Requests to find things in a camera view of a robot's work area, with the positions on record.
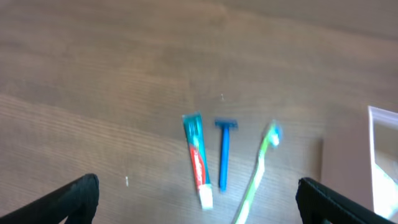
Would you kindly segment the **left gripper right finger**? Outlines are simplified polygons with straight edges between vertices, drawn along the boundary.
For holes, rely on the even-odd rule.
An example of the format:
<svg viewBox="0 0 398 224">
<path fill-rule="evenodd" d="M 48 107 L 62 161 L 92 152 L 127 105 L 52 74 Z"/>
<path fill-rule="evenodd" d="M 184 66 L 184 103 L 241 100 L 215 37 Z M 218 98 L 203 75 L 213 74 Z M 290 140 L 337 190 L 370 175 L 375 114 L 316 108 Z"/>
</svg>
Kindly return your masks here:
<svg viewBox="0 0 398 224">
<path fill-rule="evenodd" d="M 303 224 L 393 224 L 309 177 L 298 181 L 295 199 Z"/>
</svg>

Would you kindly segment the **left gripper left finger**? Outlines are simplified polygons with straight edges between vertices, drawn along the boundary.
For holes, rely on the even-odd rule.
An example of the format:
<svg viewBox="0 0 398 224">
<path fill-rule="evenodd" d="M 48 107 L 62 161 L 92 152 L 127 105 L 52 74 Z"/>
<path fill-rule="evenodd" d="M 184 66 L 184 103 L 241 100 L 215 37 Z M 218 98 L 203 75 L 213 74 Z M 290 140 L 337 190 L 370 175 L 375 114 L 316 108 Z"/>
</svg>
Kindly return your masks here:
<svg viewBox="0 0 398 224">
<path fill-rule="evenodd" d="M 1 223 L 91 223 L 99 204 L 99 179 L 85 174 L 1 217 Z"/>
</svg>

